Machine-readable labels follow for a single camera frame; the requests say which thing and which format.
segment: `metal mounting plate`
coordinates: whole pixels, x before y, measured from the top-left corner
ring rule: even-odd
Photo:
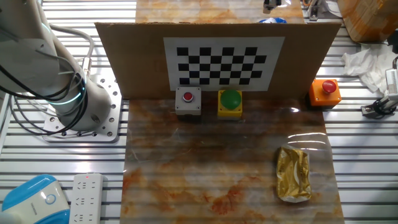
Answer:
[[[92,75],[90,77],[93,82],[98,83],[109,93],[111,97],[111,104],[116,107],[112,108],[108,117],[102,125],[94,131],[78,132],[66,131],[66,135],[62,133],[54,134],[51,136],[43,136],[43,139],[48,142],[115,142],[118,140],[119,120],[121,115],[122,95],[120,93],[119,85],[116,80],[110,78],[109,75]],[[58,118],[47,115],[44,121],[44,129],[49,131],[58,131],[64,128],[64,125]]]

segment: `gold foil package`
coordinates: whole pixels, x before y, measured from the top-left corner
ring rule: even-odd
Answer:
[[[283,145],[277,162],[277,188],[280,199],[285,202],[304,202],[311,198],[308,154],[300,149]]]

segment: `red button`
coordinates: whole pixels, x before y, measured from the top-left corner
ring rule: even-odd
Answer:
[[[337,89],[336,83],[331,80],[326,80],[322,84],[323,91],[326,93],[334,93]]]
[[[193,95],[192,95],[192,93],[184,93],[182,98],[185,102],[189,103],[193,100]]]

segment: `power strip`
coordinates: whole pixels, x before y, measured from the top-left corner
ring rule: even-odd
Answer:
[[[69,224],[100,224],[102,183],[101,174],[75,176]]]

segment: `green button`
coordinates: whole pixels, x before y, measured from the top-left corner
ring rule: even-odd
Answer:
[[[229,110],[234,110],[241,104],[242,98],[236,90],[225,90],[221,94],[220,101],[225,108]]]

